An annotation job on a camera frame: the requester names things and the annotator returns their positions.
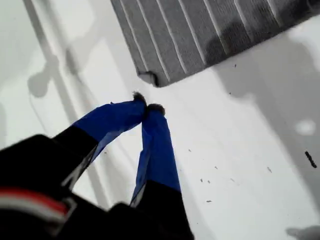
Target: white surface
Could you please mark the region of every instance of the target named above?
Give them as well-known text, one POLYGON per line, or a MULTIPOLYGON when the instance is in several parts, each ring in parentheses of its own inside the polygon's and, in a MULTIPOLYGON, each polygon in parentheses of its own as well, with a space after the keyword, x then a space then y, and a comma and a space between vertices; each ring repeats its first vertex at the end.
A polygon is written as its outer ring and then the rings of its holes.
MULTIPOLYGON (((0 3, 0 148, 54 136, 140 91, 166 108, 197 239, 283 240, 290 228, 319 225, 320 174, 304 151, 320 165, 320 17, 156 89, 136 76, 108 0, 34 3, 47 38, 41 44, 23 1, 0 3)), ((128 203, 140 131, 111 143, 75 192, 106 209, 128 203)))

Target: striped mat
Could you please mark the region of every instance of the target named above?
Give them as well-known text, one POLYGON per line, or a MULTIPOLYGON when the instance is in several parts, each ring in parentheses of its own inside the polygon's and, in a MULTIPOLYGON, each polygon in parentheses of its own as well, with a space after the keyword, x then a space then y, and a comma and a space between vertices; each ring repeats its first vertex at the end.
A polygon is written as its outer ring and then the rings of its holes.
POLYGON ((138 75, 164 87, 313 14, 319 0, 111 0, 138 75))

